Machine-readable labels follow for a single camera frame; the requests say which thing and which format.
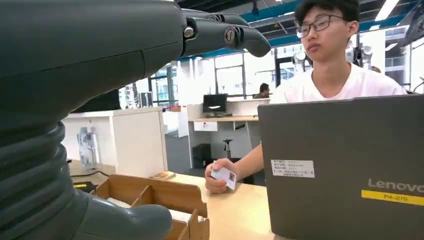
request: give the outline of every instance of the cardboard box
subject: cardboard box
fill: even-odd
[[[209,239],[207,204],[202,202],[202,193],[196,185],[114,174],[91,194],[119,200],[131,208],[157,204],[191,214],[187,223],[173,219],[172,230],[165,240]]]

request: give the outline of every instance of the man's hand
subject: man's hand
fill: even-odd
[[[206,188],[214,194],[221,194],[227,190],[227,183],[224,180],[217,180],[211,176],[212,170],[219,170],[222,167],[226,167],[228,170],[235,174],[239,179],[239,171],[233,162],[227,158],[221,158],[215,161],[215,163],[209,164],[204,171],[204,178],[206,179]]]

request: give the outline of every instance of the laptop lid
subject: laptop lid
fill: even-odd
[[[272,231],[424,239],[424,95],[258,108]]]

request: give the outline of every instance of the black cable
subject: black cable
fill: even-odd
[[[89,177],[89,176],[94,175],[94,174],[102,174],[102,175],[104,175],[104,176],[106,176],[106,177],[109,177],[109,175],[108,175],[108,174],[106,174],[106,173],[104,173],[104,172],[102,172],[102,171],[95,171],[95,172],[92,172],[92,173],[89,173],[89,174],[72,175],[72,176],[70,176],[70,177],[71,177],[71,178]]]
[[[422,86],[422,85],[424,85],[424,81],[423,81],[423,82],[421,82],[418,86],[416,86],[416,88],[413,90],[413,92],[417,91],[417,89],[418,89],[420,86]]]

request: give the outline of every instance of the white sticker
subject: white sticker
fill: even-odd
[[[274,176],[315,178],[314,162],[300,160],[271,160]]]

